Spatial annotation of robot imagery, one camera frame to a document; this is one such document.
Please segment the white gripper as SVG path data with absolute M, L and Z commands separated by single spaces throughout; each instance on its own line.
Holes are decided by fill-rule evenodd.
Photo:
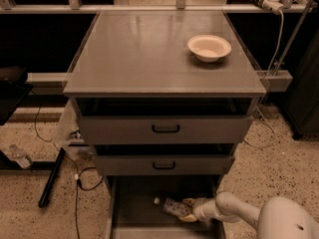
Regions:
M 179 217 L 179 220 L 186 223 L 196 222 L 197 219 L 201 222 L 208 222 L 211 219 L 213 210 L 213 200 L 208 198 L 185 198 L 182 203 L 192 206 L 192 214 Z

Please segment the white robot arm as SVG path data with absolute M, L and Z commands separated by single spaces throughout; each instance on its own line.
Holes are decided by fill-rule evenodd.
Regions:
M 183 222 L 243 220 L 255 229 L 257 239 L 319 239 L 319 223 L 300 204 L 286 197 L 271 197 L 261 208 L 227 191 L 214 198 L 187 198 L 182 202 L 191 207 L 188 215 L 180 217 Z

